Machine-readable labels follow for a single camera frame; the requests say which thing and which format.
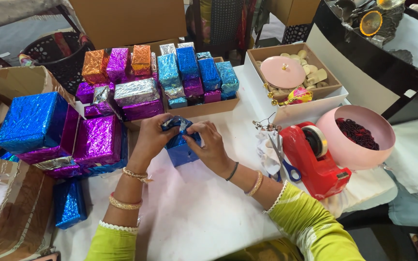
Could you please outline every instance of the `table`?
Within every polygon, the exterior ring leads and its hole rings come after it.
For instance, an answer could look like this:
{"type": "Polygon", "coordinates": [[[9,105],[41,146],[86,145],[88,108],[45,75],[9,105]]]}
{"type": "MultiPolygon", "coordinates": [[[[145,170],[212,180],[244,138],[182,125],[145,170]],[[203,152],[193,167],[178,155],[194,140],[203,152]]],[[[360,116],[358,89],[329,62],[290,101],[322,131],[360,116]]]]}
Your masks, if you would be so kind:
{"type": "MultiPolygon", "coordinates": [[[[252,121],[265,117],[258,110],[243,66],[235,67],[235,72],[240,80],[241,99],[235,109],[190,120],[214,122],[229,157],[249,168],[262,169],[255,151],[257,130],[252,121]]],[[[136,260],[209,261],[281,236],[253,198],[217,177],[200,160],[175,169],[167,152],[162,150],[152,160],[148,173],[154,182],[143,190],[136,260]]],[[[63,261],[86,257],[119,177],[116,171],[106,178],[96,176],[83,181],[88,219],[67,230],[57,229],[52,243],[61,252],[63,261]]],[[[351,176],[342,193],[323,200],[322,204],[339,217],[343,211],[387,203],[396,194],[394,182],[383,169],[359,171],[351,176]]]]}

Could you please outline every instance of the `scissors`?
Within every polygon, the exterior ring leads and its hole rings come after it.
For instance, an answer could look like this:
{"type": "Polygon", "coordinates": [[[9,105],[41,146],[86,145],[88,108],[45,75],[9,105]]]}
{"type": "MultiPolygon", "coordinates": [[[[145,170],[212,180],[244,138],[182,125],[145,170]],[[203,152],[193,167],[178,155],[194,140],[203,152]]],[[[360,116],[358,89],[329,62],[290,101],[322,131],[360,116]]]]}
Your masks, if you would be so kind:
{"type": "MultiPolygon", "coordinates": [[[[272,146],[274,147],[275,152],[277,153],[278,159],[280,160],[280,162],[282,162],[282,160],[283,160],[283,165],[287,169],[288,176],[290,177],[291,181],[296,182],[296,181],[301,180],[301,172],[299,171],[299,169],[297,169],[296,167],[293,167],[292,165],[288,164],[287,161],[285,160],[285,154],[284,154],[283,150],[281,152],[278,150],[278,148],[281,145],[280,144],[280,138],[277,139],[277,146],[275,145],[274,140],[272,139],[272,137],[270,137],[270,135],[269,135],[269,139],[270,139],[270,142],[272,143],[272,146]],[[291,171],[293,171],[293,170],[296,171],[296,173],[298,173],[298,178],[294,178],[293,175],[291,175],[291,171]]],[[[277,172],[277,175],[278,175],[277,182],[282,181],[280,173],[286,175],[285,170],[283,169],[282,166],[280,166],[280,170],[277,172]]]]}

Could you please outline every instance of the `person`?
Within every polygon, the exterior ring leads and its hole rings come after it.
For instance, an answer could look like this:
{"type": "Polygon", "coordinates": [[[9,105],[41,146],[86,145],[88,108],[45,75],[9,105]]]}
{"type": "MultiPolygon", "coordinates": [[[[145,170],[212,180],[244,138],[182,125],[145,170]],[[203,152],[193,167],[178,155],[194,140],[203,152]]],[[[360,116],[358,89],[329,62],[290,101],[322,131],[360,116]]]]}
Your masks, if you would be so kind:
{"type": "MultiPolygon", "coordinates": [[[[178,127],[162,131],[161,125],[171,117],[166,113],[142,121],[135,150],[110,197],[111,203],[99,222],[85,261],[134,260],[142,187],[143,182],[148,182],[146,170],[151,159],[179,132],[178,127]]],[[[202,162],[220,178],[251,194],[284,236],[247,247],[219,261],[364,260],[351,236],[320,202],[288,182],[283,185],[230,159],[215,124],[198,122],[187,132],[198,132],[204,140],[205,145],[200,147],[190,136],[183,136],[202,162]]]]}

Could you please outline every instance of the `pink lid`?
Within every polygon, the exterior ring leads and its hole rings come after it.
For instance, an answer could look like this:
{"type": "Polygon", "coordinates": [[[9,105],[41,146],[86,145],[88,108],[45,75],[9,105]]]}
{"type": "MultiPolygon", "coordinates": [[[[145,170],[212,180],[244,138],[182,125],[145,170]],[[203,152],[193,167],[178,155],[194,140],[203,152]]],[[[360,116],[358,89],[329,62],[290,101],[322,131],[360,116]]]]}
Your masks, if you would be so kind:
{"type": "Polygon", "coordinates": [[[280,89],[293,89],[306,79],[306,72],[298,61],[284,56],[272,56],[261,64],[266,80],[280,89]]]}

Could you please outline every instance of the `bracelet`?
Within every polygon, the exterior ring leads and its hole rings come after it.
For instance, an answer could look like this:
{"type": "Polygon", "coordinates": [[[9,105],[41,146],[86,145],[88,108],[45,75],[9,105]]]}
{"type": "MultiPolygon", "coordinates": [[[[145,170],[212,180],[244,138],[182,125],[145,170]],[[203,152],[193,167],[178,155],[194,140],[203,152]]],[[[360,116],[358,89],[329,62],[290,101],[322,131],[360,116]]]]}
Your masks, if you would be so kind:
{"type": "Polygon", "coordinates": [[[141,204],[143,203],[143,199],[140,200],[140,202],[138,202],[137,204],[127,204],[127,203],[123,203],[115,199],[114,193],[111,193],[111,195],[109,196],[109,203],[111,203],[111,205],[113,205],[114,207],[122,209],[122,210],[137,210],[141,207],[141,204]]]}
{"type": "Polygon", "coordinates": [[[238,163],[239,162],[235,163],[235,169],[233,169],[232,174],[230,174],[229,178],[225,179],[226,181],[229,181],[233,177],[233,175],[235,174],[236,169],[238,168],[238,163]]]}
{"type": "Polygon", "coordinates": [[[144,174],[140,175],[140,174],[136,174],[135,172],[130,171],[130,170],[125,169],[125,168],[122,169],[122,173],[129,176],[129,177],[137,178],[141,182],[146,183],[146,184],[149,184],[149,182],[154,181],[152,179],[148,179],[148,173],[144,173],[144,174]]]}
{"type": "Polygon", "coordinates": [[[259,187],[261,186],[262,183],[262,179],[264,179],[264,175],[262,174],[262,172],[260,172],[259,170],[257,170],[257,180],[256,180],[256,184],[254,184],[254,187],[252,188],[251,191],[249,192],[245,192],[245,194],[247,196],[252,196],[254,195],[254,193],[256,193],[256,191],[259,189],[259,187]]]}

